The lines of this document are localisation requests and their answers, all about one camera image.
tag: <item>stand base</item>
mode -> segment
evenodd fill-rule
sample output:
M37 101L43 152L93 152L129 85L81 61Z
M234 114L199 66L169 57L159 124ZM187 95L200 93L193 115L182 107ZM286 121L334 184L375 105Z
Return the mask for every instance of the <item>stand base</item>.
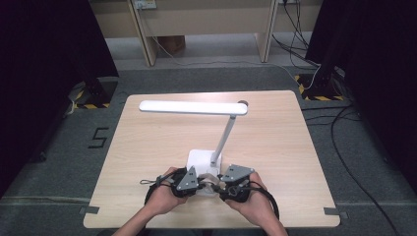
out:
M111 97L117 87L117 82L100 82L104 93L101 95L92 95L87 88L83 88L76 100L77 108L94 109L107 108L110 105Z
M211 166L211 156L213 153L214 150L190 150L187 161L187 169L190 169L192 166L194 166L196 168L197 177L206 173L217 177L217 175L220 174L221 154L218 157L216 165ZM208 197L214 197L216 195L216 193L213 193L210 188L203 188L198 190L196 194Z
M322 87L317 87L312 85L308 88L313 80L313 74L300 74L295 77L299 87L301 96L306 100L343 100L340 91L332 85L331 82L328 82L327 85Z

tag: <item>gray carpet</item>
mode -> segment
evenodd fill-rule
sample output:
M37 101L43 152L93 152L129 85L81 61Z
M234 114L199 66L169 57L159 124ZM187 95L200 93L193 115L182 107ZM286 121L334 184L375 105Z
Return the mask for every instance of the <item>gray carpet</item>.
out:
M293 75L300 71L288 68ZM124 102L130 94L196 91L290 89L296 92L306 119L334 116L350 101L306 101L293 79L277 67L205 68L122 71L107 109L76 109L62 123L47 148L47 160L27 164L0 201L0 235L97 235L100 229L83 227L80 208L89 203L95 182L111 143ZM417 199L402 175L385 161L360 114L349 108L334 125L334 140L363 187L387 212L401 235L417 235ZM341 164L331 142L333 120L308 120L309 131L337 208L348 215L335 228L290 228L289 235L394 235L387 220L358 187ZM107 140L92 139L96 128ZM239 235L238 231L223 232Z

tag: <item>wooden tabletop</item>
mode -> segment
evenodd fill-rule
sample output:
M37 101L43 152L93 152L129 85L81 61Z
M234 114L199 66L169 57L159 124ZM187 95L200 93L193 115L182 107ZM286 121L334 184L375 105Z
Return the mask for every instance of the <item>wooden tabletop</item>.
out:
M122 226L143 205L149 186L170 166L184 167L191 149L215 150L227 116L147 113L142 100L249 103L237 117L222 152L221 172L230 164L260 173L279 206L285 227L334 227L337 215L323 169L295 94L287 90L140 94L129 96L103 164L87 228ZM148 228L254 227L220 198L193 196L184 205L151 220Z

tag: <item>desk lamp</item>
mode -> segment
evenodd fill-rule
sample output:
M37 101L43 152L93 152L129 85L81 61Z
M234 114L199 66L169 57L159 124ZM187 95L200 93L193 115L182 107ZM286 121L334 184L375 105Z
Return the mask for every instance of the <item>desk lamp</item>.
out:
M221 151L233 128L236 116L248 113L248 102L237 103L220 102L195 102L195 101L166 101L144 100L139 105L143 112L198 114L198 115L229 115L226 128L216 150L192 149L187 160L187 169L192 166L196 169L197 176L209 173L213 176L220 174Z

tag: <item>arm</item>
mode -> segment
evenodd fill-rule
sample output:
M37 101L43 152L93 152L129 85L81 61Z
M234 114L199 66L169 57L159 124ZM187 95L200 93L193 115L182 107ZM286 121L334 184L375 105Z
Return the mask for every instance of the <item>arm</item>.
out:
M250 180L259 183L267 189L257 172L252 173ZM251 191L249 199L245 203L237 203L232 200L225 201L231 208L239 211L249 222L260 226L268 235L286 236L282 223L276 218L267 197L258 191Z
M174 167L169 168L164 175L171 173L175 169ZM153 191L147 204L113 235L137 235L155 216L166 214L185 202L187 202L187 198L180 199L175 197L171 192L171 188L163 185L159 186Z

